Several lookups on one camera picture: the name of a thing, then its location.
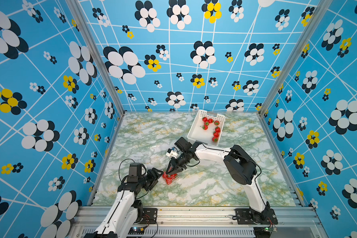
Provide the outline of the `white perforated plastic basket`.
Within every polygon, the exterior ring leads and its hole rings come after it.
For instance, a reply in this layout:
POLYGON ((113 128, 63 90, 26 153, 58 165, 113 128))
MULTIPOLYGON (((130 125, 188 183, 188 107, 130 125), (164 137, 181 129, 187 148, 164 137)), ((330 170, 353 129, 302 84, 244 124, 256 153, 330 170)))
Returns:
POLYGON ((218 146, 226 117, 205 110, 199 110, 187 135, 188 141, 218 146))

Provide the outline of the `clear plastic clamshell container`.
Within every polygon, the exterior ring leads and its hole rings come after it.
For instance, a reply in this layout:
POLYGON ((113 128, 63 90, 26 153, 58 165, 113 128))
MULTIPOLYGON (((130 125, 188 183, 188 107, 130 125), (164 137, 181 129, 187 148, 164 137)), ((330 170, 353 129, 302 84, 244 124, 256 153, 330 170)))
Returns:
POLYGON ((179 172, 163 171, 161 177, 158 179, 159 184, 172 185, 179 179, 179 172))

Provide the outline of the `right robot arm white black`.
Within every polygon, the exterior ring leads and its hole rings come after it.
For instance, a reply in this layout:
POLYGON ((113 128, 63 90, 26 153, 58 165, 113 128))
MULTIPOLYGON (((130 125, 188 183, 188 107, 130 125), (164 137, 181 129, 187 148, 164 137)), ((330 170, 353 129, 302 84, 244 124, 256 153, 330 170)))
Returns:
POLYGON ((258 164, 239 145, 219 148, 199 141, 192 144, 180 137, 174 143, 174 148, 167 151, 167 155, 171 159, 165 173, 170 176, 186 170, 192 159, 198 162, 223 162, 232 179, 243 186, 249 199, 250 217, 253 222, 262 224, 264 221, 271 221, 273 210, 257 181, 262 170, 257 170, 260 168, 258 164))

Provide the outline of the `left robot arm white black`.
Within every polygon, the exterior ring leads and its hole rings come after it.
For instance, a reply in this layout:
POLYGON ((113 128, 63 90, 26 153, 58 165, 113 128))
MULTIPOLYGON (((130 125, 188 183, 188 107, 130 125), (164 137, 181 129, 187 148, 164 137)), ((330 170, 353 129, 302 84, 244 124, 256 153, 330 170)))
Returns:
POLYGON ((142 201, 137 198, 141 190, 149 192, 158 183, 163 171, 146 169, 142 163, 131 163, 129 174, 121 180, 117 197, 104 221, 86 238, 125 238, 134 223, 143 217, 142 201))

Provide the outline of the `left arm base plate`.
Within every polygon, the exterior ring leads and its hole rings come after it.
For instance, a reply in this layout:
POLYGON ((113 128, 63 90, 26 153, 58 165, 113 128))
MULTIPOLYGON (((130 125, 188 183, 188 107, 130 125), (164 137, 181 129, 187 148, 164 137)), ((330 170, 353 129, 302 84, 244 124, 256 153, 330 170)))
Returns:
POLYGON ((136 221, 133 224, 156 224, 158 215, 157 208, 143 208, 141 215, 137 211, 136 221))

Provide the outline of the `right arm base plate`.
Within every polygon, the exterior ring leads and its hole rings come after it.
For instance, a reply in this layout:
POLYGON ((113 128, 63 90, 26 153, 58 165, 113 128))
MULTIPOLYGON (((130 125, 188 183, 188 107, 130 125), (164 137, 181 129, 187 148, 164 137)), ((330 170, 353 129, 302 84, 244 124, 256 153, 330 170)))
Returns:
POLYGON ((251 208, 235 209, 235 215, 232 217, 239 225, 277 225, 277 216, 272 208, 263 210, 259 213, 251 208))

